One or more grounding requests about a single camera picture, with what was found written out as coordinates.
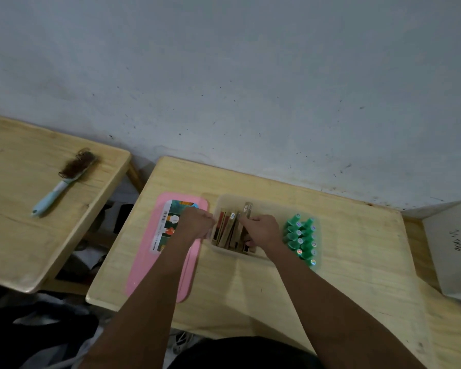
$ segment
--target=forearm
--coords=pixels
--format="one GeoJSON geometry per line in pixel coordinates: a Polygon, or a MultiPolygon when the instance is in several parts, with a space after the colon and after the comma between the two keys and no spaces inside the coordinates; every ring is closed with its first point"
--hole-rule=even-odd
{"type": "Polygon", "coordinates": [[[326,367],[423,368],[380,322],[312,272],[282,243],[266,251],[326,367]]]}
{"type": "Polygon", "coordinates": [[[160,368],[177,288],[194,239],[176,232],[85,357],[81,368],[160,368]]]}

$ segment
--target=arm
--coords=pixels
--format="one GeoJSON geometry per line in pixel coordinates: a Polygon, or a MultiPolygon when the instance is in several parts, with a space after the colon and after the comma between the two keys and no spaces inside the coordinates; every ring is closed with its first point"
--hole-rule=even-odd
{"type": "Polygon", "coordinates": [[[275,218],[241,218],[251,241],[275,264],[300,322],[326,368],[424,366],[380,322],[312,272],[281,240],[275,218]]]}
{"type": "Polygon", "coordinates": [[[164,251],[92,346],[81,369],[162,367],[186,254],[214,223],[206,211],[183,211],[164,251]]]}

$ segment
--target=person's left hand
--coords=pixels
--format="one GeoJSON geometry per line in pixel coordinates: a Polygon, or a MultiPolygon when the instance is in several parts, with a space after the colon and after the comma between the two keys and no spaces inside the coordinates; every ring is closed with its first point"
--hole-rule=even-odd
{"type": "Polygon", "coordinates": [[[204,238],[214,225],[215,219],[211,213],[196,207],[187,207],[179,218],[175,234],[188,234],[196,240],[204,238]]]}

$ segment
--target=light blue brush handle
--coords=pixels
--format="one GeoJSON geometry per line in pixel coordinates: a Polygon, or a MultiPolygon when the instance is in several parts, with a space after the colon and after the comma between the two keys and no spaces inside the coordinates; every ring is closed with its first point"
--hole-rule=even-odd
{"type": "Polygon", "coordinates": [[[49,206],[53,204],[56,198],[58,198],[58,196],[62,191],[65,190],[67,186],[68,182],[64,180],[60,181],[51,192],[46,194],[46,196],[32,208],[31,216],[38,217],[43,215],[43,213],[49,208],[49,206]]]}

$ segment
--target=dark clothing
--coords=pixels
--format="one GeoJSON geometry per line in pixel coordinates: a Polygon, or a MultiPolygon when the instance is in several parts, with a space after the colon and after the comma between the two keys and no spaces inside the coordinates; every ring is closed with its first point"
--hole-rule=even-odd
{"type": "Polygon", "coordinates": [[[203,341],[180,353],[169,365],[169,369],[193,367],[323,369],[321,362],[313,354],[260,336],[203,341]]]}

